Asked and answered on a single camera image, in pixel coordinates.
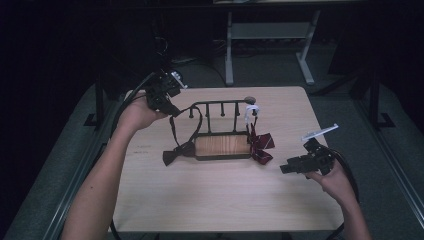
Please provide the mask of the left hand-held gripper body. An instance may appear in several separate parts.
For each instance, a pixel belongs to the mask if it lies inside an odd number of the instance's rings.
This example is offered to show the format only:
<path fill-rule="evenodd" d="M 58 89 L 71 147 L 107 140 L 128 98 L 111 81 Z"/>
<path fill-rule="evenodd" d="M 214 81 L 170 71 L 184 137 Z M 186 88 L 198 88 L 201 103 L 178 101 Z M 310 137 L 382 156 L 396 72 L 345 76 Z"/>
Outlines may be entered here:
<path fill-rule="evenodd" d="M 157 72 L 147 81 L 145 93 L 148 106 L 152 109 L 154 103 L 171 103 L 171 98 L 186 89 L 187 85 L 183 82 L 183 77 L 178 71 Z"/>

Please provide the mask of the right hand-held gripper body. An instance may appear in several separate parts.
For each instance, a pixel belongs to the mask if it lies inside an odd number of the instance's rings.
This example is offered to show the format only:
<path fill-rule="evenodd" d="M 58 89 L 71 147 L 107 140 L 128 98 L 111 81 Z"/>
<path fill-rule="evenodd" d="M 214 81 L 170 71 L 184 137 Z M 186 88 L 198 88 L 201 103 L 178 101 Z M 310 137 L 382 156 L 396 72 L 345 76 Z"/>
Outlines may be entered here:
<path fill-rule="evenodd" d="M 335 156 L 328 147 L 317 141 L 317 137 L 337 128 L 338 125 L 334 123 L 330 127 L 308 132 L 301 137 L 301 140 L 305 141 L 304 148 L 307 150 L 305 166 L 303 167 L 304 172 L 320 171 L 322 175 L 327 175 L 332 170 Z"/>

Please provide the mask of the dark maroon bow tie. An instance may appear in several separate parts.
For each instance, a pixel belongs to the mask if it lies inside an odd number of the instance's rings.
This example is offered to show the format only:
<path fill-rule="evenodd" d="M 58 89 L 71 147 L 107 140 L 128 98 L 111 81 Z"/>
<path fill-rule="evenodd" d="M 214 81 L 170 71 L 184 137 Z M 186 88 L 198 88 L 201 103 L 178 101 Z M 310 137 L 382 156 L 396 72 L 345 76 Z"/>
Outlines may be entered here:
<path fill-rule="evenodd" d="M 178 138 L 177 138 L 177 132 L 176 132 L 176 126 L 175 126 L 175 117 L 171 116 L 169 118 L 169 123 L 171 126 L 171 132 L 173 134 L 173 138 L 175 143 L 177 144 L 177 146 L 171 150 L 171 151 L 164 151 L 162 154 L 162 160 L 163 163 L 166 166 L 169 166 L 170 164 L 172 164 L 177 157 L 179 156 L 185 156 L 185 157 L 194 157 L 196 150 L 195 150 L 195 139 L 198 137 L 199 134 L 199 130 L 202 126 L 203 123 L 203 114 L 201 113 L 201 110 L 195 106 L 192 105 L 186 109 L 183 109 L 182 112 L 188 111 L 190 113 L 190 115 L 193 115 L 193 111 L 197 110 L 199 113 L 199 121 L 197 124 L 196 129 L 194 130 L 193 134 L 190 136 L 190 138 L 183 144 L 180 144 L 178 142 Z"/>

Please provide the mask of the black rack with wooden base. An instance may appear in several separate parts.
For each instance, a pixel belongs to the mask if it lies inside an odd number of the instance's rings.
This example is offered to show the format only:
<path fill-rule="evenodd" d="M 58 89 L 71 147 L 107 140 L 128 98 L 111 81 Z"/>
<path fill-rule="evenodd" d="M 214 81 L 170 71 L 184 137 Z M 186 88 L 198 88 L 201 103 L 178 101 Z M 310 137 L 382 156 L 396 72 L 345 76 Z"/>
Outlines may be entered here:
<path fill-rule="evenodd" d="M 202 115 L 200 128 L 193 140 L 195 159 L 199 161 L 247 159 L 250 157 L 249 118 L 256 118 L 256 99 L 198 101 L 190 106 Z"/>

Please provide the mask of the person's left hand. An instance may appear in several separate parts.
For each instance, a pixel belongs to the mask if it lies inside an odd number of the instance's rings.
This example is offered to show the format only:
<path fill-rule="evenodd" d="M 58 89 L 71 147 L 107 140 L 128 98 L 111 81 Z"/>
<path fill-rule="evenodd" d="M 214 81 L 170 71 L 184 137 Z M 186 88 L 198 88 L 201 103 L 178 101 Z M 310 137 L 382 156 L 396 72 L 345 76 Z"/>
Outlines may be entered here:
<path fill-rule="evenodd" d="M 166 114 L 150 109 L 146 97 L 139 92 L 119 117 L 116 132 L 127 135 L 135 134 L 138 130 L 145 129 L 154 121 L 165 117 Z"/>

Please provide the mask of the person's right hand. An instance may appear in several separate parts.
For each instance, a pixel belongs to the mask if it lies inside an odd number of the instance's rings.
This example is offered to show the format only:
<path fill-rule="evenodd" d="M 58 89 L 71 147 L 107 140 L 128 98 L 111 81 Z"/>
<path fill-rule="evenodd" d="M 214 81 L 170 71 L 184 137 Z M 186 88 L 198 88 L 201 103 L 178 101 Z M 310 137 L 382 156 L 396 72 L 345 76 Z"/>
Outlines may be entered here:
<path fill-rule="evenodd" d="M 338 161 L 334 162 L 333 169 L 327 175 L 308 172 L 305 173 L 305 176 L 316 181 L 323 191 L 334 198 L 341 206 L 348 207 L 357 203 L 353 188 Z"/>

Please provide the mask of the striped red bow tie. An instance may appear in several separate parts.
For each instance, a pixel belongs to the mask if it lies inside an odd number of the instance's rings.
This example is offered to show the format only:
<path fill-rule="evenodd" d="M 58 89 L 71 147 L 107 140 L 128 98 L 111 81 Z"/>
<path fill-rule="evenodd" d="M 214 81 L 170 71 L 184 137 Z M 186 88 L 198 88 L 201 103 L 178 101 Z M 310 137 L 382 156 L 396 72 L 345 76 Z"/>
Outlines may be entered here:
<path fill-rule="evenodd" d="M 275 147 L 274 140 L 270 133 L 257 134 L 256 123 L 259 114 L 259 107 L 255 104 L 248 105 L 244 114 L 244 121 L 248 133 L 247 142 L 250 145 L 250 156 L 261 165 L 266 165 L 273 159 L 267 149 Z"/>

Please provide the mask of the black metal stand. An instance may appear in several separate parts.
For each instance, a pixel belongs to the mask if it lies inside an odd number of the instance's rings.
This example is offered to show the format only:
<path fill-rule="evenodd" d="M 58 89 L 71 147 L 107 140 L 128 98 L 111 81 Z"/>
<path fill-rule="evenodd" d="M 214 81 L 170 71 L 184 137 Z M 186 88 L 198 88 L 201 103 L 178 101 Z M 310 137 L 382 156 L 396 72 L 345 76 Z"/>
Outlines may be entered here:
<path fill-rule="evenodd" d="M 380 81 L 378 71 L 371 71 L 369 87 L 369 108 L 368 119 L 374 129 L 379 131 L 381 128 L 394 128 L 395 124 L 388 113 L 379 111 Z"/>
<path fill-rule="evenodd" d="M 84 122 L 85 126 L 94 126 L 98 129 L 104 119 L 103 87 L 100 77 L 97 77 L 94 84 L 95 91 L 95 112 L 89 114 Z"/>

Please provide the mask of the aluminium floor rail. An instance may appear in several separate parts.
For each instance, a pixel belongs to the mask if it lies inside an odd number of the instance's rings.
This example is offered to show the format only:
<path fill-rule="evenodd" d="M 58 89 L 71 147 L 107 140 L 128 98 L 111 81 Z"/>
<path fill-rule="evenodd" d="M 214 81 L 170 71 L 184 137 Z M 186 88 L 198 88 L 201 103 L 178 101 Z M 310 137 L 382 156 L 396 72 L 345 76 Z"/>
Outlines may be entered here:
<path fill-rule="evenodd" d="M 410 209 L 420 226 L 424 229 L 424 200 L 419 196 L 416 188 L 412 185 L 406 172 L 402 168 L 399 158 L 395 155 L 387 140 L 383 137 L 381 130 L 375 127 L 368 118 L 367 108 L 361 101 L 354 101 L 355 108 L 359 112 L 361 118 L 365 122 L 368 131 L 371 133 L 374 141 L 378 145 L 380 151 L 390 166 L 391 172 L 395 181 L 399 185 L 401 192 L 404 195 Z"/>
<path fill-rule="evenodd" d="M 76 169 L 72 171 L 71 178 L 66 181 L 65 192 L 60 198 L 42 240 L 60 239 L 68 209 L 81 184 L 107 145 L 111 134 L 111 125 L 119 106 L 120 103 L 115 101 L 106 103 L 103 123 L 89 136 L 88 143 L 83 148 L 83 154 L 77 161 Z"/>

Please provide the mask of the grey metal desk frame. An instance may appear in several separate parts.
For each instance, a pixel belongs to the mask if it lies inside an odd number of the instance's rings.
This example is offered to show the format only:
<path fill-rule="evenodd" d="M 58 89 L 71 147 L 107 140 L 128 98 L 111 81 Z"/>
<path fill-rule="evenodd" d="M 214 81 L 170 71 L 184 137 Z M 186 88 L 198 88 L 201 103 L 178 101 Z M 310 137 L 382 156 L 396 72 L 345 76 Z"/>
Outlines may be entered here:
<path fill-rule="evenodd" d="M 309 22 L 277 23 L 239 23 L 233 21 L 233 13 L 227 14 L 225 84 L 234 85 L 232 42 L 234 40 L 281 40 L 303 39 L 304 46 L 296 53 L 296 58 L 307 85 L 314 85 L 315 80 L 307 63 L 309 52 L 321 11 L 316 10 Z"/>

